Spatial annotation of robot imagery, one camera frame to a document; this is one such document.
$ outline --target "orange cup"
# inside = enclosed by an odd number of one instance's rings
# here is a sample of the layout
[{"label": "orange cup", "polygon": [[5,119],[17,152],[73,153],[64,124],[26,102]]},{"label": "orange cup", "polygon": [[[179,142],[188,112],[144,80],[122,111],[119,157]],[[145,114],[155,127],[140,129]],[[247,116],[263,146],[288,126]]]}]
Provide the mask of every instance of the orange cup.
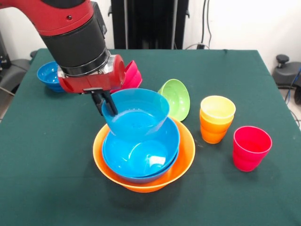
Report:
[{"label": "orange cup", "polygon": [[202,111],[200,111],[199,117],[201,121],[202,138],[210,144],[217,144],[224,138],[234,118],[234,116],[232,116],[228,122],[215,123],[206,119]]},{"label": "orange cup", "polygon": [[179,156],[174,165],[162,177],[147,184],[134,184],[120,178],[116,173],[114,173],[105,164],[102,155],[103,142],[110,131],[108,125],[102,127],[94,140],[93,157],[97,167],[111,181],[122,185],[131,191],[139,193],[154,192],[174,182],[180,178],[191,166],[195,156],[195,144],[189,130],[181,122],[175,119],[173,120],[176,123],[180,133]]}]

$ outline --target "red cup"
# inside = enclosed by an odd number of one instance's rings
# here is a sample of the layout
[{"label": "red cup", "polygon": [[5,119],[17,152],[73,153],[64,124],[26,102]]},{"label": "red cup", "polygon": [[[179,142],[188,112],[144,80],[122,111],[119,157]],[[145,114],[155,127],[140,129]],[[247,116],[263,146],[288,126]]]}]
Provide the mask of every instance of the red cup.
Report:
[{"label": "red cup", "polygon": [[234,132],[233,161],[243,172],[254,170],[272,147],[269,134],[255,126],[243,126]]}]

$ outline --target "cup rim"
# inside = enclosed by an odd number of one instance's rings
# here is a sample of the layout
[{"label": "cup rim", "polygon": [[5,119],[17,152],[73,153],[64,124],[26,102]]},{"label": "cup rim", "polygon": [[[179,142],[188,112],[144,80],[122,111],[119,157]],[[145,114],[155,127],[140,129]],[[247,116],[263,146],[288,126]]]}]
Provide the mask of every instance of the cup rim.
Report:
[{"label": "cup rim", "polygon": [[199,110],[199,116],[200,116],[200,119],[203,118],[203,120],[207,121],[208,123],[214,124],[214,125],[225,125],[225,124],[228,124],[228,123],[230,123],[234,120],[234,115],[233,115],[232,117],[230,117],[230,120],[227,121],[227,122],[216,123],[216,122],[213,122],[210,119],[207,119],[206,117],[204,117],[204,115],[202,114],[201,109]]},{"label": "cup rim", "polygon": [[[271,144],[270,144],[269,148],[268,148],[266,151],[263,151],[263,152],[251,152],[251,151],[246,150],[245,148],[243,148],[243,147],[237,142],[237,140],[235,139],[236,132],[237,132],[238,130],[242,129],[242,128],[247,128],[247,127],[259,129],[259,130],[261,130],[263,133],[265,133],[265,134],[268,136],[268,138],[269,138]],[[241,127],[237,128],[237,129],[235,130],[234,134],[233,134],[233,140],[235,141],[235,143],[236,143],[241,149],[243,149],[243,150],[246,151],[246,152],[253,153],[253,154],[263,154],[263,153],[266,153],[266,152],[268,152],[268,151],[272,148],[272,146],[273,146],[273,140],[272,140],[271,136],[270,136],[266,131],[264,131],[263,129],[261,129],[261,128],[259,128],[259,127],[256,127],[256,126],[241,126]]]},{"label": "cup rim", "polygon": [[[204,111],[204,108],[202,107],[202,105],[203,105],[203,103],[204,103],[203,101],[206,100],[207,98],[210,98],[210,97],[221,97],[221,98],[223,98],[223,99],[226,99],[226,100],[230,101],[230,103],[234,106],[234,111],[233,111],[233,113],[232,113],[232,114],[229,114],[229,115],[226,116],[226,117],[220,117],[220,116],[213,116],[213,115],[208,114],[207,112],[205,112],[205,111]],[[235,106],[235,104],[233,103],[233,101],[231,101],[229,98],[226,98],[226,97],[223,97],[223,96],[219,96],[219,95],[211,95],[211,96],[205,97],[204,99],[202,99],[201,104],[200,104],[200,107],[201,107],[201,109],[202,109],[202,111],[203,111],[204,113],[206,113],[207,115],[209,115],[209,116],[212,117],[212,118],[217,118],[217,119],[227,119],[227,118],[230,118],[230,117],[232,117],[232,116],[235,114],[235,112],[236,112],[236,106]]]}]

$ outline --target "yellow cup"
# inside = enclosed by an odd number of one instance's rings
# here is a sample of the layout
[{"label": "yellow cup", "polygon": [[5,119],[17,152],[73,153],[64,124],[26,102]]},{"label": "yellow cup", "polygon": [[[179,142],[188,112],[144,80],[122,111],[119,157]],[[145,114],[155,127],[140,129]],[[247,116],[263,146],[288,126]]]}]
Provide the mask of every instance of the yellow cup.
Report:
[{"label": "yellow cup", "polygon": [[222,96],[208,96],[201,102],[203,117],[212,123],[228,123],[234,117],[235,104]]}]

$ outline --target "orange bowl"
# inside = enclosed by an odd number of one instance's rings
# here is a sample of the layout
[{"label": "orange bowl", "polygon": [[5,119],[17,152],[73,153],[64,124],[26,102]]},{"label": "orange bowl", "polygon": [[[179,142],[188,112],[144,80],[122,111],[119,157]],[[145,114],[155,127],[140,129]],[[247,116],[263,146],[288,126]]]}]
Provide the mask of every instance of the orange bowl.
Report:
[{"label": "orange bowl", "polygon": [[169,169],[169,171],[159,179],[147,184],[134,184],[123,180],[116,173],[110,170],[110,168],[105,164],[102,154],[104,139],[110,131],[108,125],[104,125],[104,127],[102,127],[94,140],[93,157],[97,167],[111,181],[122,185],[131,191],[139,193],[154,192],[174,182],[175,180],[180,178],[191,166],[195,155],[195,144],[189,130],[181,122],[175,119],[173,120],[180,132],[179,156],[174,165]]}]

